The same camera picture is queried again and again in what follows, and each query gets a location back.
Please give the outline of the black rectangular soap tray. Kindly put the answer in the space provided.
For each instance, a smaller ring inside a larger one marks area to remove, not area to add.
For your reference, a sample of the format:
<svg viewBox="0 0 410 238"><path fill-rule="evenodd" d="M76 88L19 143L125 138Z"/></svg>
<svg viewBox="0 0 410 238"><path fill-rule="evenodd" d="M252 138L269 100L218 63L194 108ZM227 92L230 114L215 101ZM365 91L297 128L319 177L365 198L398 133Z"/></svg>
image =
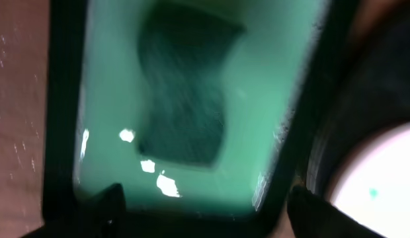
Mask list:
<svg viewBox="0 0 410 238"><path fill-rule="evenodd" d="M357 1L51 1L50 237L268 237Z"/></svg>

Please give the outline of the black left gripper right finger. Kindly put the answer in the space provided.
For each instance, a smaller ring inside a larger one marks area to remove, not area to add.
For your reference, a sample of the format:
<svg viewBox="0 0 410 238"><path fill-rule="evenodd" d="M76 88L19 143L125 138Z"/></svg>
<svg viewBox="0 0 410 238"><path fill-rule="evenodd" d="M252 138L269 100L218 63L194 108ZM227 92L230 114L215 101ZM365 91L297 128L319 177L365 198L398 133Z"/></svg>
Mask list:
<svg viewBox="0 0 410 238"><path fill-rule="evenodd" d="M291 189L287 214L296 238L382 238L303 186Z"/></svg>

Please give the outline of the dark green sponge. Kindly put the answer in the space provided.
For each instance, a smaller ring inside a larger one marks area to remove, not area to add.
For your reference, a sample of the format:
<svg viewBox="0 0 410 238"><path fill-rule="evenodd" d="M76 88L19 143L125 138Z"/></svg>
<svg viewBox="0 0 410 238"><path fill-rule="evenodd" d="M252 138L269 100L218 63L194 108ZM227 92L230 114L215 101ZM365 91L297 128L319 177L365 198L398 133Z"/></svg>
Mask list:
<svg viewBox="0 0 410 238"><path fill-rule="evenodd" d="M225 137L222 69L244 27L227 17L175 1L150 10L138 57L150 88L139 152L180 165L210 167Z"/></svg>

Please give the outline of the white plate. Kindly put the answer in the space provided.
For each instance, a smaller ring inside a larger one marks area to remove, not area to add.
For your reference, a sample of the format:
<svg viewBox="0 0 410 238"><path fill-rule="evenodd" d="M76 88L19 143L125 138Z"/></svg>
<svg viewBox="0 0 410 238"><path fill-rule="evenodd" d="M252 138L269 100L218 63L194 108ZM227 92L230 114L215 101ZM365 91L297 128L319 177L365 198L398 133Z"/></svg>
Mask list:
<svg viewBox="0 0 410 238"><path fill-rule="evenodd" d="M384 237L410 237L410 122L369 137L345 159L326 199Z"/></svg>

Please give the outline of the round black tray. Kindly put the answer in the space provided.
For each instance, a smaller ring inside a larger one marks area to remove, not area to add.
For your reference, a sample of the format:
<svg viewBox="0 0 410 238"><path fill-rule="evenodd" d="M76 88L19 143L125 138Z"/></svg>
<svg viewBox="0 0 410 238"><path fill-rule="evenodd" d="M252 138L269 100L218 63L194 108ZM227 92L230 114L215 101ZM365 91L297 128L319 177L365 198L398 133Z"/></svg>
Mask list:
<svg viewBox="0 0 410 238"><path fill-rule="evenodd" d="M307 188L320 196L354 146L384 128L410 122L410 1L385 16L337 78L299 156L307 163Z"/></svg>

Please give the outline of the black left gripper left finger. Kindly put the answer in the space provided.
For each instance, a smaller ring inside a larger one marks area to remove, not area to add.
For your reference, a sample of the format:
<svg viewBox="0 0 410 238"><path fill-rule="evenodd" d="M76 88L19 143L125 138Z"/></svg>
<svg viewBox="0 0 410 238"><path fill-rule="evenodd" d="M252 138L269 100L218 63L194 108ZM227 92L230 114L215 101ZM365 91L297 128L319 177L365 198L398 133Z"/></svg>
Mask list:
<svg viewBox="0 0 410 238"><path fill-rule="evenodd" d="M113 184L87 200L73 213L46 222L22 238L117 238L126 212L121 184Z"/></svg>

